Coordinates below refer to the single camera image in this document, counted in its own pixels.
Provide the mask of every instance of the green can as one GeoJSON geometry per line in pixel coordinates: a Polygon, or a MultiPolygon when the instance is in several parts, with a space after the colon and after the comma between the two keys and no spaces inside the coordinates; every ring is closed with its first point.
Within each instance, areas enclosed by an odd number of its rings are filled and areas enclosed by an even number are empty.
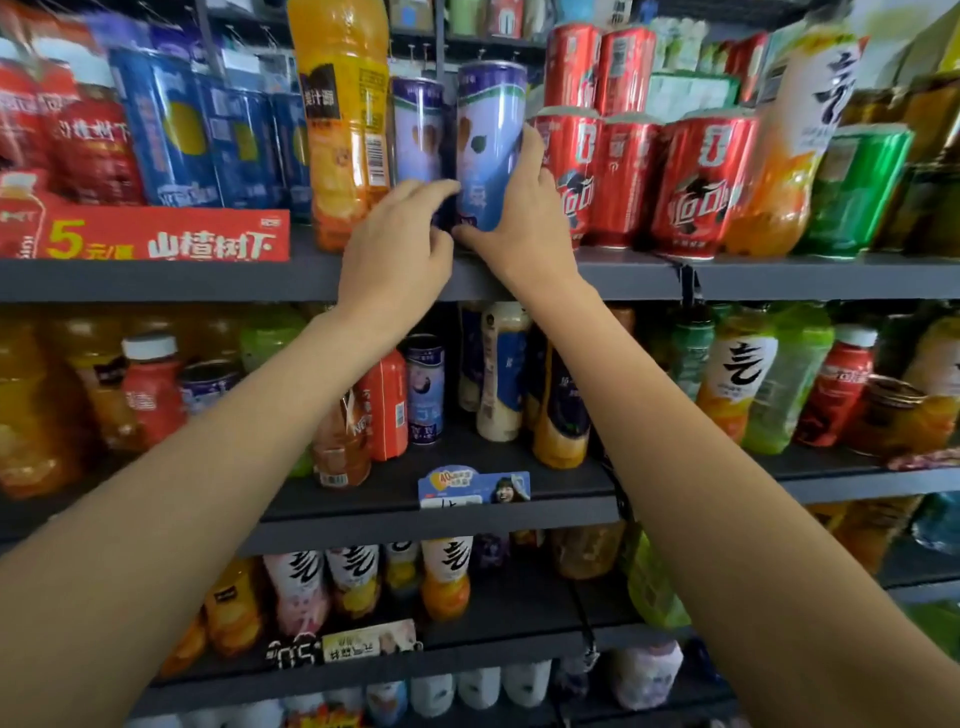
{"type": "Polygon", "coordinates": [[[798,255],[853,259],[873,240],[906,161],[905,124],[840,127],[817,169],[798,255]]]}

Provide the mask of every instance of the blue can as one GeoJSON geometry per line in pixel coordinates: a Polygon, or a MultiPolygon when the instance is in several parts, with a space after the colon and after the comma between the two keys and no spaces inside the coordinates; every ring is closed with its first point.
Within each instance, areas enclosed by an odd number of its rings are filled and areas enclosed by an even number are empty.
{"type": "Polygon", "coordinates": [[[190,63],[132,48],[110,49],[109,62],[147,201],[166,207],[223,206],[190,63]]]}
{"type": "Polygon", "coordinates": [[[253,209],[279,207],[283,177],[274,146],[274,110],[262,91],[238,89],[243,118],[237,125],[240,162],[247,185],[247,199],[253,209]]]}
{"type": "Polygon", "coordinates": [[[243,118],[239,94],[208,73],[197,72],[194,77],[200,90],[200,106],[220,198],[224,207],[249,207],[236,136],[237,123],[243,118]]]}
{"type": "Polygon", "coordinates": [[[457,219],[491,231],[519,157],[527,69],[507,61],[465,63],[457,84],[457,219]]]}
{"type": "Polygon", "coordinates": [[[403,350],[410,442],[431,445],[444,431],[444,345],[433,334],[415,333],[403,350]]]}
{"type": "Polygon", "coordinates": [[[283,166],[283,181],[290,196],[294,219],[309,221],[313,203],[310,187],[310,147],[307,145],[306,113],[303,97],[298,93],[275,93],[270,97],[274,108],[276,141],[283,166]]]}

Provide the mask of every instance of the red sign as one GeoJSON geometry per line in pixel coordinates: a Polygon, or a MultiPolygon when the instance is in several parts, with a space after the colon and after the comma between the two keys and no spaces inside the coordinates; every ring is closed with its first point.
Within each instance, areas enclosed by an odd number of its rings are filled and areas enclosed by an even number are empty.
{"type": "Polygon", "coordinates": [[[44,173],[0,174],[0,257],[54,260],[290,259],[290,212],[72,205],[44,173]]]}

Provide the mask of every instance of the white bottle cap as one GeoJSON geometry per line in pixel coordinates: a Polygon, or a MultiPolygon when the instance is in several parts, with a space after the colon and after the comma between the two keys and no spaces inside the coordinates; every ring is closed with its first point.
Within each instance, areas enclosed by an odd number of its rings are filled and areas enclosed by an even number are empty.
{"type": "Polygon", "coordinates": [[[841,324],[836,328],[836,337],[837,341],[849,346],[869,349],[876,343],[876,329],[857,324],[841,324]]]}
{"type": "Polygon", "coordinates": [[[177,339],[169,333],[141,333],[123,340],[123,355],[133,361],[165,359],[177,353],[177,339]]]}

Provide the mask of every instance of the printed number 5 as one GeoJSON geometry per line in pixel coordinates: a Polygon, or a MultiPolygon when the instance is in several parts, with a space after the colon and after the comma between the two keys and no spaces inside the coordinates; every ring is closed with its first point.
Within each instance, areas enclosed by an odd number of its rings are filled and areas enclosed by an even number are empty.
{"type": "Polygon", "coordinates": [[[85,220],[54,220],[54,227],[50,230],[51,243],[67,243],[64,248],[50,248],[50,257],[58,260],[77,257],[84,248],[84,239],[78,232],[73,232],[67,228],[78,228],[86,225],[85,220]]]}

